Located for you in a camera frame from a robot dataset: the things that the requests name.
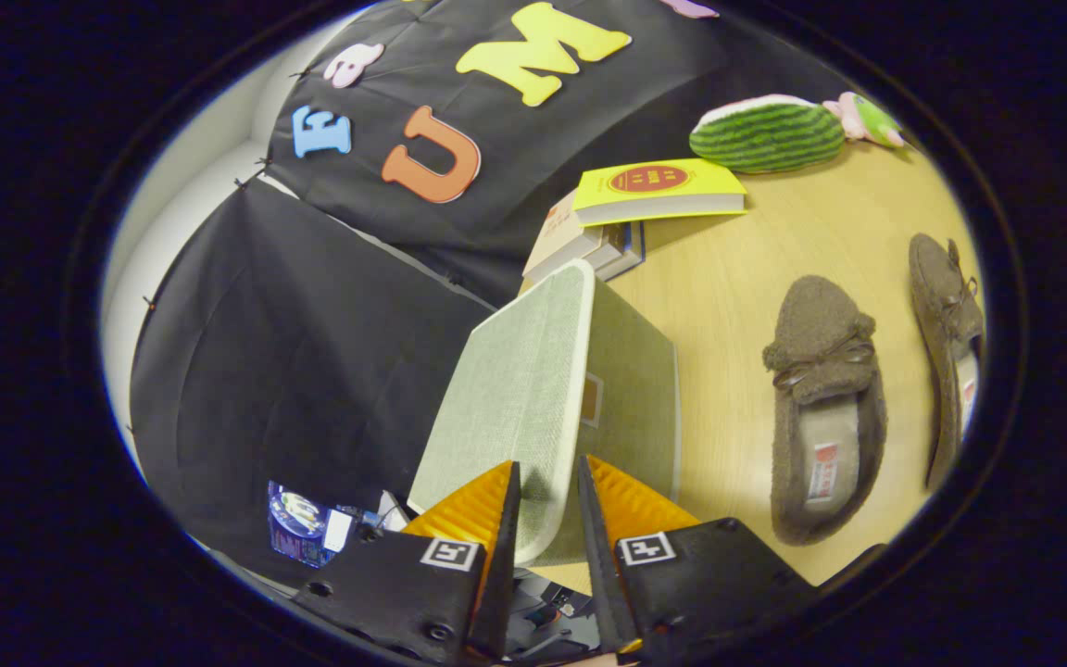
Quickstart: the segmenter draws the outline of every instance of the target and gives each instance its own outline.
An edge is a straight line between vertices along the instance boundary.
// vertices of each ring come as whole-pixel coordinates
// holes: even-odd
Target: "yellow book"
[[[585,171],[574,210],[582,227],[659,217],[739,215],[747,190],[724,165],[700,158]]]

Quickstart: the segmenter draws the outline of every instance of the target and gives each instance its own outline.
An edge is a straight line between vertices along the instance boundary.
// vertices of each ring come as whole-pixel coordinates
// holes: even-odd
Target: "yellow letter m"
[[[562,44],[574,47],[579,58],[594,63],[623,49],[632,42],[627,34],[589,25],[552,7],[550,3],[525,5],[513,14],[513,25],[525,42],[485,42],[463,53],[456,72],[482,72],[521,90],[522,101],[536,107],[554,95],[562,81],[556,76],[538,76],[525,67],[560,74],[576,74],[579,64]]]

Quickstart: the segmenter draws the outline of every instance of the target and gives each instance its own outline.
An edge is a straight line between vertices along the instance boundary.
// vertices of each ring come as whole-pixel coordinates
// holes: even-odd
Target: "brown slipper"
[[[937,442],[924,481],[936,489],[961,450],[961,435],[978,393],[983,316],[974,301],[978,283],[962,277],[958,245],[953,240],[945,250],[918,234],[908,245],[908,266],[911,303],[937,379]]]
[[[887,435],[874,331],[825,277],[806,275],[784,296],[763,363],[776,372],[771,523],[785,544],[833,535],[872,493]]]

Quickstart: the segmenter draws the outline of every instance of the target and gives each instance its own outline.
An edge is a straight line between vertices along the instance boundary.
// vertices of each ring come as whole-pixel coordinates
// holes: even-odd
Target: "foam letter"
[[[323,79],[332,80],[332,88],[350,88],[361,79],[365,67],[381,59],[382,51],[385,51],[383,44],[353,44],[332,59],[323,70]]]
[[[397,181],[428,202],[446,204],[463,194],[480,173],[479,146],[469,136],[433,116],[431,107],[415,109],[403,132],[409,139],[426,137],[447,148],[456,158],[456,165],[448,173],[432,172],[412,158],[405,146],[398,144],[382,165],[382,180],[385,182]]]
[[[296,143],[296,157],[302,158],[313,150],[335,148],[341,153],[352,149],[352,124],[340,116],[335,125],[323,126],[332,120],[331,111],[315,111],[302,106],[291,114],[291,139]],[[304,130],[304,123],[309,128]]]
[[[536,107],[554,95],[562,81],[556,76],[538,76],[525,67],[560,74],[576,74],[579,64],[567,53],[562,44],[579,52],[579,58],[594,63],[627,46],[627,34],[589,25],[569,16],[550,3],[525,5],[513,14],[513,25],[525,42],[485,42],[463,53],[456,72],[482,72],[521,90],[522,101]]]
[[[690,0],[662,0],[662,3],[673,7],[673,11],[687,18],[717,18],[719,13],[711,7],[703,7],[702,4],[691,3]]]

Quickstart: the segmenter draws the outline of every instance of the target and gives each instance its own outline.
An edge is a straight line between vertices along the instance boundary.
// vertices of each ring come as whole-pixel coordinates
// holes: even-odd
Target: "green striped plush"
[[[791,95],[766,95],[707,111],[690,132],[701,158],[742,173],[789,171],[839,155],[846,134],[829,109]]]

